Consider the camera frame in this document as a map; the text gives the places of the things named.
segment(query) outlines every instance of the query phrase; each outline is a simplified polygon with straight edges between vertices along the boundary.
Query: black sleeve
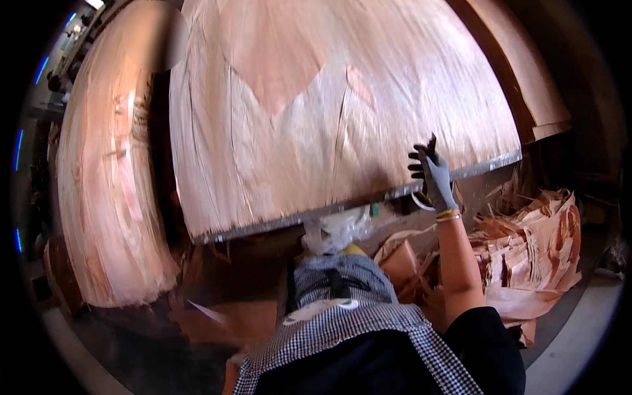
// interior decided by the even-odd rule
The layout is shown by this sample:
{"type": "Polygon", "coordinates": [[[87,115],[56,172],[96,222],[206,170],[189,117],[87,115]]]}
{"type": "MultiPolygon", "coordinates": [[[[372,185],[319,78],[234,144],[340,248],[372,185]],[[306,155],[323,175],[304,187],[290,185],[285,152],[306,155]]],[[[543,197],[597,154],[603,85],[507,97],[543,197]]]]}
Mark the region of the black sleeve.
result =
{"type": "Polygon", "coordinates": [[[518,346],[493,307],[462,313],[444,340],[485,395],[525,393],[525,365],[518,346]]]}

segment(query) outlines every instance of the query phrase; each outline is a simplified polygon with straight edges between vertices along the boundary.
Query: plastic bag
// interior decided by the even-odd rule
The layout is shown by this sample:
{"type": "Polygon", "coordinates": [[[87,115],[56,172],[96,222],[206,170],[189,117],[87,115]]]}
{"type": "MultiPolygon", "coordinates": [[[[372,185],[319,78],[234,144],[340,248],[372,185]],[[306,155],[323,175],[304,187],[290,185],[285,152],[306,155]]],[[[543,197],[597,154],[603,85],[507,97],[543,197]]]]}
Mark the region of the plastic bag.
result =
{"type": "Polygon", "coordinates": [[[304,222],[303,248],[317,255],[344,250],[354,240],[368,238],[372,231],[370,206],[357,207],[316,221],[304,222]]]}

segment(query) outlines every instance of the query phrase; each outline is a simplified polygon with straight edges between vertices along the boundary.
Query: gray glove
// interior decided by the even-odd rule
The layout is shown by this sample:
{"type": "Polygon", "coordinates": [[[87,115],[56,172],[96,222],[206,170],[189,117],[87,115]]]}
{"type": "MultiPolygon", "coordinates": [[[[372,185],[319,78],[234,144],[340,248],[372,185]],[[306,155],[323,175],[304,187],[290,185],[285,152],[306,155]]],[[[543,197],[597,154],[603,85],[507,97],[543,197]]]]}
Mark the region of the gray glove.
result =
{"type": "Polygon", "coordinates": [[[421,164],[412,164],[408,170],[415,173],[413,178],[423,178],[428,186],[428,197],[432,202],[437,215],[451,209],[458,209],[450,188],[450,169],[445,159],[435,152],[437,137],[433,134],[428,145],[415,144],[413,148],[417,152],[408,154],[410,159],[415,159],[421,164]]]}

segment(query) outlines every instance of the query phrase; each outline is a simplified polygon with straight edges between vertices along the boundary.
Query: blue light strip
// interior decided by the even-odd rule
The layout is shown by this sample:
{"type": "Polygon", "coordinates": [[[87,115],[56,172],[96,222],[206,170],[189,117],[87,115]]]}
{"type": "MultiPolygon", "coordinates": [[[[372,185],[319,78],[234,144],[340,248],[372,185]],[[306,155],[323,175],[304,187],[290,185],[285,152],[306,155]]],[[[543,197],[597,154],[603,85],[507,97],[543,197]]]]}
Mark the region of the blue light strip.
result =
{"type": "Polygon", "coordinates": [[[42,62],[42,67],[40,67],[40,71],[39,71],[39,73],[37,73],[37,78],[35,79],[35,84],[36,85],[39,82],[39,78],[42,76],[42,71],[44,71],[44,68],[46,67],[46,63],[48,63],[48,56],[42,62]]]}
{"type": "Polygon", "coordinates": [[[20,241],[20,231],[15,229],[15,245],[18,247],[18,251],[22,253],[22,242],[20,241]]]}
{"type": "Polygon", "coordinates": [[[64,29],[68,26],[68,24],[70,23],[71,20],[75,19],[76,15],[77,15],[77,13],[72,13],[70,15],[70,18],[68,18],[68,22],[66,22],[66,25],[64,26],[64,29]]]}
{"type": "Polygon", "coordinates": [[[20,160],[20,148],[22,148],[22,133],[24,129],[20,129],[20,137],[18,137],[18,146],[15,148],[15,171],[18,170],[18,161],[20,160]]]}

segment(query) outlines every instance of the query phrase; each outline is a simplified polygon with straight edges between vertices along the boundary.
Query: apron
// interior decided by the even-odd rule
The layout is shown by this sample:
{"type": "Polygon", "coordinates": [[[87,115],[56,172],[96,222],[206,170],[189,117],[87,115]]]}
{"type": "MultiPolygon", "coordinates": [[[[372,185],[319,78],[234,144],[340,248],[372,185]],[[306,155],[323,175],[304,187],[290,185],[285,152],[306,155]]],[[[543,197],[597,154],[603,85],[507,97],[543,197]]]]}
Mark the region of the apron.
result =
{"type": "Polygon", "coordinates": [[[245,355],[233,394],[253,394],[261,374],[360,334],[408,334],[446,395],[482,394],[416,305],[401,305],[386,275],[361,255],[319,256],[288,265],[273,337],[245,355]]]}

